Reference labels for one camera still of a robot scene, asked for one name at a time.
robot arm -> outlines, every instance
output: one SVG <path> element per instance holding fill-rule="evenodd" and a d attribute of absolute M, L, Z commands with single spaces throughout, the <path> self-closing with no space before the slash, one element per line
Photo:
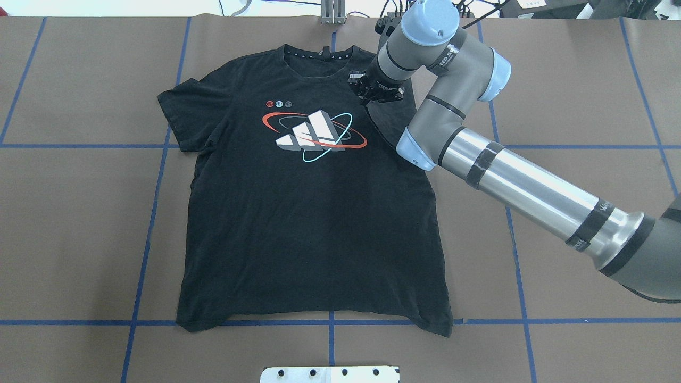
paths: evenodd
<path fill-rule="evenodd" d="M 475 100 L 490 101 L 511 66 L 459 28 L 447 0 L 419 0 L 370 64 L 350 79 L 367 102 L 391 95 L 425 65 L 438 76 L 402 134 L 398 153 L 424 170 L 436 164 L 517 210 L 596 269 L 635 292 L 681 299 L 681 197 L 654 219 L 626 213 L 462 126 Z"/>

clothing tag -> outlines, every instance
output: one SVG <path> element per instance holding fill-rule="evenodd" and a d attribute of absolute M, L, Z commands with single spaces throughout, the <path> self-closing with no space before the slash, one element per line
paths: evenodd
<path fill-rule="evenodd" d="M 518 0 L 518 4 L 520 4 L 520 7 L 522 9 L 526 10 L 528 8 L 545 7 L 546 1 L 545 0 Z"/>
<path fill-rule="evenodd" d="M 331 50 L 328 46 L 325 46 L 324 50 L 322 50 L 320 53 L 321 58 L 324 59 L 324 61 L 331 61 Z"/>

blue joint cap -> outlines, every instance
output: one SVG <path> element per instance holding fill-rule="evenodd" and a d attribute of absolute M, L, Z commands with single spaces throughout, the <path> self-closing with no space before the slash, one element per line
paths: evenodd
<path fill-rule="evenodd" d="M 482 93 L 482 96 L 478 99 L 483 102 L 492 101 L 492 99 L 501 92 L 501 89 L 504 89 L 509 82 L 509 78 L 511 78 L 511 64 L 493 48 L 492 52 L 494 53 L 492 77 L 490 78 L 490 83 L 487 85 L 487 89 L 485 89 L 485 93 Z"/>
<path fill-rule="evenodd" d="M 397 154 L 425 171 L 430 171 L 435 167 L 435 163 L 409 133 L 409 127 L 405 128 L 402 137 L 400 137 L 400 142 L 397 143 Z"/>
<path fill-rule="evenodd" d="M 454 37 L 459 12 L 448 0 L 417 0 L 400 21 L 402 33 L 420 46 L 437 46 Z"/>

table surface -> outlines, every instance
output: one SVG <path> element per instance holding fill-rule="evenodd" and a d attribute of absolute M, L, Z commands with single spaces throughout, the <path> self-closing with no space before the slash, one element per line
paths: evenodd
<path fill-rule="evenodd" d="M 195 156 L 155 96 L 282 44 L 375 50 L 374 20 L 0 19 L 0 381 L 257 382 L 266 366 L 395 365 L 403 382 L 672 382 L 681 306 L 437 168 L 446 339 L 355 312 L 174 326 Z M 681 187 L 681 22 L 485 20 L 513 65 L 466 126 L 613 202 L 659 216 Z M 434 76 L 414 77 L 419 104 Z"/>

black t-shirt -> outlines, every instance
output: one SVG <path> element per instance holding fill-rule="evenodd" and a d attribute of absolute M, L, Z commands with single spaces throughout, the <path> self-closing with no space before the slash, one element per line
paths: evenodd
<path fill-rule="evenodd" d="M 200 152 L 179 325 L 355 310 L 449 336 L 433 190 L 347 85 L 372 58 L 284 45 L 159 95 L 180 149 Z M 415 112 L 407 93 L 381 112 L 395 132 Z"/>

